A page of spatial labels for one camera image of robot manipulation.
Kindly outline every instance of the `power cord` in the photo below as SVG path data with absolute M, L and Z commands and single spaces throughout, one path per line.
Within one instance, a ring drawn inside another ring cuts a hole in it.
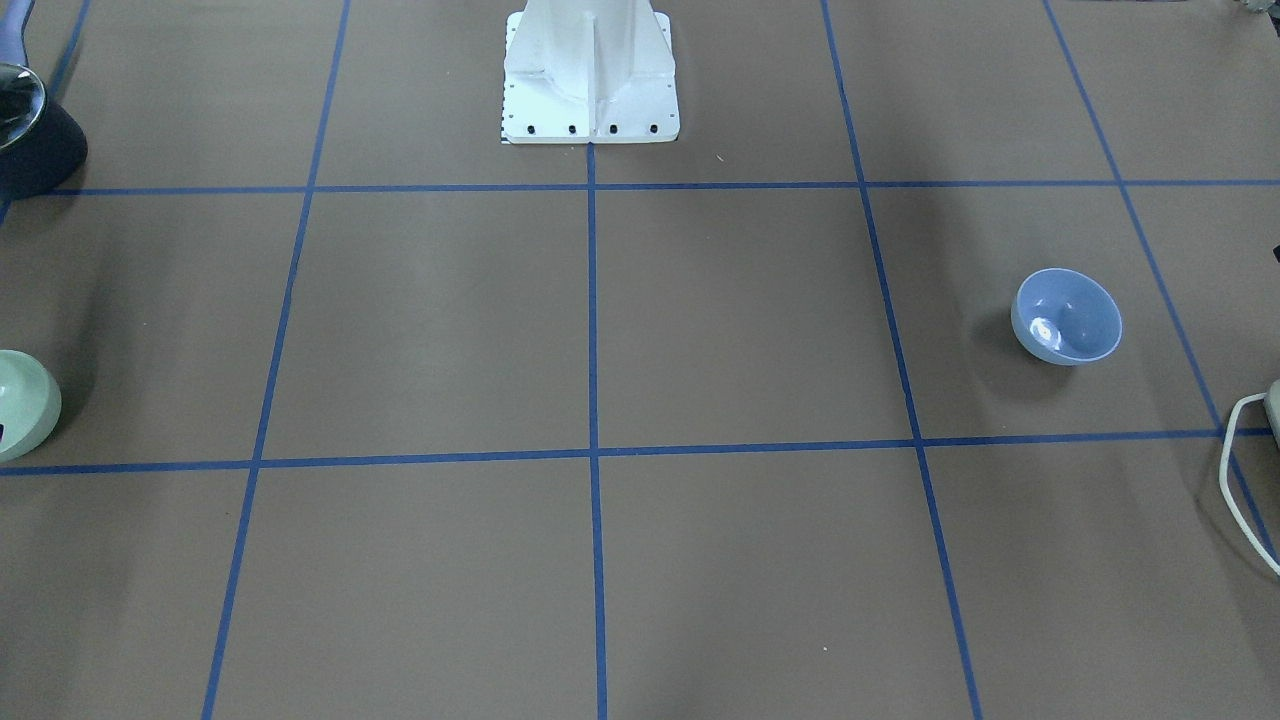
M 1249 538 L 1249 544 L 1252 544 L 1258 556 L 1266 561 L 1267 566 L 1271 568 L 1276 575 L 1280 575 L 1280 562 L 1276 562 L 1276 560 L 1267 553 L 1266 548 L 1262 547 L 1262 543 L 1258 542 L 1258 537 L 1253 534 L 1253 529 L 1244 521 L 1244 515 L 1240 514 L 1240 509 L 1235 505 L 1235 498 L 1231 497 L 1231 488 L 1226 486 L 1226 470 L 1231 462 L 1231 442 L 1235 441 L 1235 423 L 1240 419 L 1240 410 L 1251 402 L 1266 400 L 1267 395 L 1268 393 L 1266 392 L 1260 392 L 1258 395 L 1242 397 L 1240 401 L 1235 404 L 1235 407 L 1231 409 L 1231 416 L 1226 421 L 1226 436 L 1222 438 L 1222 460 L 1217 464 L 1217 487 L 1222 491 L 1222 500 L 1226 501 L 1226 506 L 1231 509 L 1231 516 L 1235 518 L 1235 524 L 1240 527 L 1244 537 Z M 1274 430 L 1280 432 L 1280 428 L 1275 428 Z

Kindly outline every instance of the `bowl rim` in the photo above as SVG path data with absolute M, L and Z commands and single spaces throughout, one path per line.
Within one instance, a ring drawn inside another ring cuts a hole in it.
M 1048 352 L 1050 355 L 1053 355 L 1053 356 L 1057 356 L 1057 357 L 1062 357 L 1062 359 L 1066 359 L 1066 360 L 1071 360 L 1071 361 L 1075 361 L 1078 364 L 1096 363 L 1098 360 L 1102 360 L 1107 355 L 1111 355 L 1112 352 L 1115 352 L 1117 347 L 1120 347 L 1120 340 L 1124 338 L 1124 314 L 1120 313 L 1120 305 L 1116 302 L 1116 299 L 1111 295 L 1111 292 L 1106 287 L 1102 286 L 1102 283 L 1100 283 L 1098 281 L 1091 278 L 1089 275 L 1087 275 L 1087 274 L 1084 274 L 1084 273 L 1082 273 L 1079 270 L 1073 270 L 1071 268 L 1060 268 L 1060 266 L 1041 268 L 1039 270 L 1036 270 L 1034 273 L 1027 275 L 1023 279 L 1021 284 L 1018 286 L 1018 292 L 1014 295 L 1014 313 L 1018 315 L 1018 320 L 1019 320 L 1019 328 L 1018 328 L 1019 329 L 1019 334 L 1021 334 L 1021 332 L 1023 332 L 1021 325 L 1023 325 L 1023 319 L 1024 319 L 1023 318 L 1023 310 L 1021 310 L 1021 306 L 1020 306 L 1021 305 L 1020 301 L 1023 299 L 1023 292 L 1027 290 L 1027 283 L 1032 282 L 1034 278 L 1037 278 L 1038 275 L 1042 275 L 1042 274 L 1059 274 L 1059 273 L 1065 273 L 1065 274 L 1069 274 L 1069 275 L 1075 275 L 1078 278 L 1082 278 L 1087 283 L 1089 283 L 1093 287 L 1096 287 L 1097 290 L 1102 291 L 1102 296 L 1107 299 L 1107 304 L 1111 306 L 1111 310 L 1115 311 L 1115 315 L 1116 315 L 1116 340 L 1105 351 L 1096 352 L 1096 354 L 1089 354 L 1089 355 L 1075 355 L 1075 354 L 1071 354 L 1071 352 L 1062 352 L 1060 350 L 1052 350 L 1052 348 L 1044 347 L 1044 346 L 1041 346 L 1041 348 L 1044 352 Z

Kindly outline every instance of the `gray floor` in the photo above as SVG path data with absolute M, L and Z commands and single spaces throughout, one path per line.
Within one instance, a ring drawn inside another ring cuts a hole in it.
M 38 3 L 0 717 L 1276 716 L 1265 17 L 663 0 L 681 138 L 591 149 L 498 142 L 517 9 Z

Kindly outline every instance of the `metal object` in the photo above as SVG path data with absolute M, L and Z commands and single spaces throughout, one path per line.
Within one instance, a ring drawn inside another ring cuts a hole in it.
M 84 161 L 84 132 L 27 67 L 23 29 L 33 0 L 10 0 L 0 19 L 0 200 L 41 195 Z
M 669 142 L 680 135 L 671 19 L 649 0 L 529 0 L 507 19 L 502 137 Z

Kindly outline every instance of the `grid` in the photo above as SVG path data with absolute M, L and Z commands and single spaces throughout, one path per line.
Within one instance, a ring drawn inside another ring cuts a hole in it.
M 338 32 L 333 45 L 333 55 L 329 67 L 328 85 L 325 88 L 320 122 L 315 132 L 315 142 L 311 156 L 310 173 L 303 186 L 246 186 L 246 187 L 152 187 L 152 188 L 82 188 L 82 190 L 55 190 L 54 195 L 81 195 L 81 196 L 131 196 L 131 195 L 297 195 L 302 199 L 302 209 L 297 222 L 297 233 L 293 245 L 289 270 L 284 282 L 284 297 L 279 311 L 275 342 L 268 372 L 266 388 L 262 395 L 261 414 L 257 425 L 256 441 L 252 456 L 244 460 L 230 461 L 186 461 L 186 462 L 129 462 L 129 464 L 83 464 L 83 465 L 46 465 L 26 468 L 0 468 L 0 477 L 32 477 L 52 474 L 106 474 L 106 473 L 151 473 L 151 471 L 197 471 L 197 470 L 242 470 L 247 471 L 243 505 L 239 516 L 236 544 L 232 555 L 230 573 L 227 580 L 223 612 L 219 621 L 216 643 L 209 673 L 209 684 L 205 697 L 202 717 L 214 717 L 215 701 L 218 696 L 219 678 L 221 673 L 223 655 L 227 647 L 228 633 L 233 623 L 233 611 L 237 594 L 239 569 L 244 553 L 246 538 L 250 533 L 251 515 L 253 510 L 255 491 L 259 473 L 264 469 L 284 468 L 323 468 L 323 466 L 357 466 L 357 465 L 411 465 L 411 464 L 439 464 L 439 462 L 477 462 L 477 461 L 536 461 L 553 459 L 580 459 L 590 462 L 590 501 L 591 501 L 591 527 L 593 527 L 593 557 L 594 557 L 594 583 L 595 583 L 595 635 L 596 635 L 596 703 L 600 720 L 608 717 L 608 669 L 605 664 L 605 560 L 607 553 L 603 544 L 603 521 L 600 500 L 600 459 L 602 457 L 628 457 L 649 455 L 712 455 L 712 454 L 760 454 L 760 452 L 810 452 L 810 451 L 860 451 L 882 448 L 910 448 L 914 450 L 920 482 L 928 503 L 928 512 L 932 521 L 933 537 L 937 547 L 940 571 L 943 577 L 947 600 L 951 610 L 951 620 L 955 630 L 955 641 L 963 664 L 965 684 L 969 693 L 969 702 L 973 716 L 983 716 L 979 679 L 974 674 L 965 639 L 964 620 L 961 612 L 961 600 L 957 597 L 955 583 L 951 575 L 951 565 L 947 553 L 947 543 L 943 520 L 940 516 L 934 500 L 928 450 L 934 447 L 960 447 L 960 446 L 1000 446 L 1000 445 L 1033 445 L 1033 443 L 1096 443 L 1120 441 L 1169 441 L 1169 439 L 1206 439 L 1217 438 L 1222 432 L 1222 418 L 1215 405 L 1208 384 L 1201 370 L 1199 363 L 1192 342 L 1183 327 L 1181 319 L 1170 295 L 1160 263 L 1148 243 L 1142 218 L 1130 197 L 1132 187 L 1275 187 L 1280 186 L 1280 178 L 1230 178 L 1230 179 L 1162 179 L 1162 178 L 1126 178 L 1121 174 L 1120 167 L 1112 154 L 1107 135 L 1094 110 L 1088 88 L 1080 77 L 1066 33 L 1059 23 L 1057 15 L 1050 0 L 1041 0 L 1043 10 L 1052 26 L 1053 33 L 1061 47 L 1064 59 L 1070 69 L 1071 78 L 1079 92 L 1097 141 L 1106 156 L 1111 172 L 1110 179 L 970 179 L 970 181 L 874 181 L 867 177 L 863 167 L 863 158 L 859 149 L 858 131 L 854 122 L 851 105 L 856 99 L 850 99 L 846 92 L 842 67 L 840 63 L 840 50 L 837 47 L 836 32 L 833 27 L 828 0 L 819 0 L 822 5 L 823 22 L 835 73 L 833 92 L 838 95 L 844 113 L 844 124 L 849 136 L 849 150 L 852 156 L 856 181 L 797 181 L 797 182 L 690 182 L 690 183 L 607 183 L 596 178 L 596 154 L 591 145 L 584 149 L 584 163 L 586 179 L 582 183 L 513 183 L 513 184 L 320 184 L 317 177 L 320 161 L 324 152 L 325 133 L 329 113 L 333 104 L 334 88 L 338 79 L 339 67 L 343 56 L 343 44 L 347 33 L 348 18 L 352 0 L 343 0 L 342 15 L 338 23 Z M 56 94 L 70 64 L 76 44 L 79 40 L 86 18 L 90 14 L 92 0 L 83 0 L 77 15 L 76 27 L 70 44 L 59 60 L 58 69 L 51 79 L 52 92 Z M 1128 211 L 1133 231 L 1140 243 L 1142 251 L 1149 265 L 1152 277 L 1158 287 L 1161 299 L 1174 324 L 1185 360 L 1196 378 L 1198 391 L 1204 402 L 1207 423 L 1204 427 L 1188 428 L 1181 430 L 1151 430 L 1151 432 L 1116 432 L 1116 433 L 1059 433 L 1059 434 L 1020 434 L 1020 436 L 979 436 L 979 437 L 927 437 L 922 433 L 916 416 L 915 398 L 911 389 L 911 379 L 908 372 L 902 341 L 899 332 L 899 323 L 895 315 L 893 293 L 890 287 L 888 274 L 884 269 L 884 260 L 881 252 L 881 243 L 876 224 L 874 205 L 870 190 L 893 188 L 933 188 L 933 187 L 1107 187 L 1119 191 L 1124 206 Z M 845 188 L 856 190 L 863 204 L 864 220 L 870 238 L 870 251 L 874 258 L 879 291 L 883 300 L 884 322 L 887 323 L 892 340 L 893 355 L 897 364 L 899 379 L 901 383 L 902 401 L 910 425 L 910 437 L 879 441 L 841 441 L 841 442 L 780 442 L 780 443 L 736 443 L 736 445 L 669 445 L 669 446 L 628 446 L 611 447 L 600 443 L 599 432 L 599 387 L 598 387 L 598 277 L 596 277 L 596 199 L 600 192 L 612 191 L 701 191 L 701 190 L 824 190 Z M 547 448 L 530 451 L 504 451 L 504 452 L 440 452 L 421 455 L 381 455 L 381 456 L 333 456 L 333 457 L 264 457 L 268 429 L 271 419 L 271 406 L 275 398 L 275 386 L 280 369 L 285 336 L 289 324 L 293 287 L 298 274 L 300 259 L 306 242 L 307 224 L 311 213 L 312 200 L 321 193 L 430 193 L 430 192 L 572 192 L 585 193 L 586 197 L 586 254 L 589 268 L 589 377 L 585 382 L 589 387 L 589 443 L 588 447 Z M 0 208 L 0 223 L 8 206 Z M 1267 428 L 1242 429 L 1244 437 L 1268 436 Z M 1239 464 L 1233 462 L 1233 470 L 1239 483 L 1240 491 L 1248 503 L 1252 519 L 1260 529 L 1263 544 L 1275 553 L 1267 528 L 1254 502 L 1253 495 Z

